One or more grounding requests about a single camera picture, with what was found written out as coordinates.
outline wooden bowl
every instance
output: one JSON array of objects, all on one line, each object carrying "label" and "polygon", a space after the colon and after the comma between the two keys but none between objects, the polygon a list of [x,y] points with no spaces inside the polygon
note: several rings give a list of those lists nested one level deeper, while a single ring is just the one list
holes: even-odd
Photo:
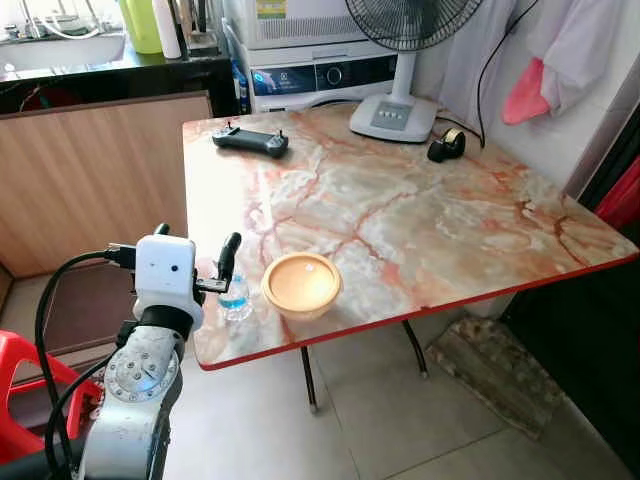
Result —
[{"label": "wooden bowl", "polygon": [[298,252],[275,260],[262,277],[262,293],[291,320],[310,322],[331,308],[342,277],[328,258]]}]

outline black table leg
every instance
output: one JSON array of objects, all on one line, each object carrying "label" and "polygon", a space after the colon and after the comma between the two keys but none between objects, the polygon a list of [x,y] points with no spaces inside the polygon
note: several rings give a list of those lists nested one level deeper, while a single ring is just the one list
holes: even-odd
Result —
[{"label": "black table leg", "polygon": [[420,368],[420,375],[422,375],[423,378],[427,378],[429,376],[429,372],[427,371],[427,364],[424,361],[424,354],[422,353],[422,348],[420,347],[420,343],[416,338],[416,334],[413,332],[413,328],[411,328],[408,320],[403,320],[402,326],[404,327],[404,331],[409,337],[409,341],[413,346],[413,350],[416,352],[416,357],[418,359],[418,368]]},{"label": "black table leg", "polygon": [[304,367],[304,378],[307,381],[307,393],[309,394],[309,406],[311,407],[311,413],[318,411],[318,404],[316,403],[316,391],[313,387],[313,376],[311,375],[311,365],[309,365],[309,351],[307,347],[301,347],[300,353],[302,354],[302,366]]}]

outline black tape dispenser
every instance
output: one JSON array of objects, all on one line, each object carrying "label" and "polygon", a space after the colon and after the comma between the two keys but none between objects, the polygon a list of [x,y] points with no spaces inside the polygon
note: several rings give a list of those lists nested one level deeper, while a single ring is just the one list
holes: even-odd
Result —
[{"label": "black tape dispenser", "polygon": [[458,158],[464,153],[466,138],[462,130],[450,128],[438,140],[429,145],[429,160],[441,163],[449,158]]}]

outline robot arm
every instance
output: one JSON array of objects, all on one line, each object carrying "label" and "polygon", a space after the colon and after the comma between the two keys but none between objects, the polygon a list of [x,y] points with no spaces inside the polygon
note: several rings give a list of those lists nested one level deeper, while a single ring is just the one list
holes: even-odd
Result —
[{"label": "robot arm", "polygon": [[193,242],[163,234],[138,242],[138,324],[106,367],[104,404],[87,437],[79,478],[162,478],[169,413],[182,389],[184,342],[202,325],[202,292],[227,291],[240,240],[237,233],[229,237],[218,279],[207,280],[195,277]]}]

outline fan base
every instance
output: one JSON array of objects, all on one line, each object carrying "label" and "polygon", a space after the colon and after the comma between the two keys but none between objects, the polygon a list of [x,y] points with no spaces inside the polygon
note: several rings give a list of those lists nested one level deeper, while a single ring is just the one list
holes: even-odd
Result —
[{"label": "fan base", "polygon": [[349,128],[383,140],[422,143],[429,137],[437,111],[436,104],[412,96],[398,102],[391,95],[372,95],[353,112]]}]

